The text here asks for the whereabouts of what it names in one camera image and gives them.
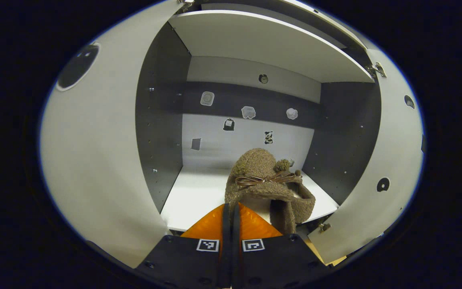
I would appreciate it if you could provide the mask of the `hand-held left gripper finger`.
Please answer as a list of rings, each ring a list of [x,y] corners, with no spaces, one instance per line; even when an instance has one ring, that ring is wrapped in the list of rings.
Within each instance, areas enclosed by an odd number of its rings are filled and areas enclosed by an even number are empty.
[[[233,212],[233,289],[302,289],[329,275],[298,234],[282,235],[253,210]]]
[[[165,235],[136,268],[162,289],[225,289],[231,285],[229,205],[211,210],[180,236]]]

